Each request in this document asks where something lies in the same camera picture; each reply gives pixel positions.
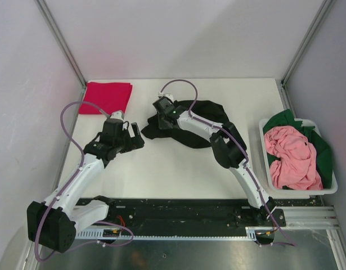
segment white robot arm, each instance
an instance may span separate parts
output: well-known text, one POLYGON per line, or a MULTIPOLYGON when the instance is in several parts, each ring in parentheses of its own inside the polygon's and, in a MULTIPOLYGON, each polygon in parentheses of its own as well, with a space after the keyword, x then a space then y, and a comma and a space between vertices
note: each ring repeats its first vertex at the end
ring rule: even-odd
POLYGON ((75 205, 84 190, 118 153, 144 146, 137 124, 131 124, 134 137, 130 137, 129 123, 124 122, 123 118, 123 112, 118 111, 104 122, 102 132, 85 146, 84 163, 81 167, 77 165, 79 172, 67 187, 66 181, 63 181, 42 203, 33 201, 29 205, 27 218, 30 240, 35 241, 43 214, 51 204, 40 232, 39 244, 61 253, 72 245, 77 233, 105 219, 109 211, 114 209, 109 207, 114 204, 114 200, 103 196, 95 197, 89 204, 78 209, 75 209, 75 205))
POLYGON ((272 198, 265 192, 259 181, 257 181, 258 188, 254 183, 253 177, 256 179, 256 176, 239 147, 232 141, 225 141, 228 137, 225 132, 222 132, 222 129, 235 137, 241 148, 246 150, 246 145, 234 124, 230 122, 216 123, 189 112, 184 107, 175 107, 171 94, 164 94, 153 105, 158 112, 160 129, 178 128, 190 131, 209 141, 216 161, 234 174, 246 193, 249 204, 264 212, 264 202, 271 212, 275 210, 272 198))

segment red wire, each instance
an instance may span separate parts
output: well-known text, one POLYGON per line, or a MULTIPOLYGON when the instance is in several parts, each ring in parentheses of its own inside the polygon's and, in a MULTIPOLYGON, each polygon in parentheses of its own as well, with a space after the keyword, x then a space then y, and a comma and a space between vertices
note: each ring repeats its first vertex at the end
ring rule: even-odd
POLYGON ((120 219, 120 225, 123 225, 124 227, 125 227, 125 222, 124 222, 124 220, 123 220, 123 217, 121 216, 121 215, 119 215, 119 216, 117 216, 117 218, 119 218, 120 219))

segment metal floor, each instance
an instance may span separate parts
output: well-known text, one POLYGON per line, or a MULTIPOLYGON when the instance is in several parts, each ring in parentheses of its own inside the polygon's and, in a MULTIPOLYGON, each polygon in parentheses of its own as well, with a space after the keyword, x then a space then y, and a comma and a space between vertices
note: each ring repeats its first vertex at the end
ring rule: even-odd
MULTIPOLYGON (((259 248, 244 241, 133 241, 123 247, 86 245, 59 254, 40 270, 338 269, 325 230, 286 231, 298 247, 259 248)), ((285 241, 276 234, 275 241, 285 241)))

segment clothing pile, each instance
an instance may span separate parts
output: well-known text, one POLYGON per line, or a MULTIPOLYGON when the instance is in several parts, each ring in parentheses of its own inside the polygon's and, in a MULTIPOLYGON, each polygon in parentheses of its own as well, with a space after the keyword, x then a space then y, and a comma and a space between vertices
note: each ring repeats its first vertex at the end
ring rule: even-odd
POLYGON ((314 131, 294 119, 291 110, 263 127, 273 185, 279 189, 322 190, 332 185, 332 151, 314 131))

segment green garment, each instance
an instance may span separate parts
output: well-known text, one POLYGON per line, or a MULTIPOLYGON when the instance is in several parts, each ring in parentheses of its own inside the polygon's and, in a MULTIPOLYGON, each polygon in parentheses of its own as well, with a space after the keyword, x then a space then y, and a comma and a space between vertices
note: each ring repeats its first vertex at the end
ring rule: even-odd
MULTIPOLYGON (((267 133, 274 127, 290 125, 297 129, 301 134, 308 138, 317 150, 317 171, 321 177, 324 188, 331 188, 332 184, 332 150, 330 146, 313 130, 314 127, 302 127, 302 121, 295 121, 291 110, 282 111, 267 122, 263 127, 263 133, 267 133)), ((269 167, 275 160, 279 160, 276 156, 268 154, 269 167)))

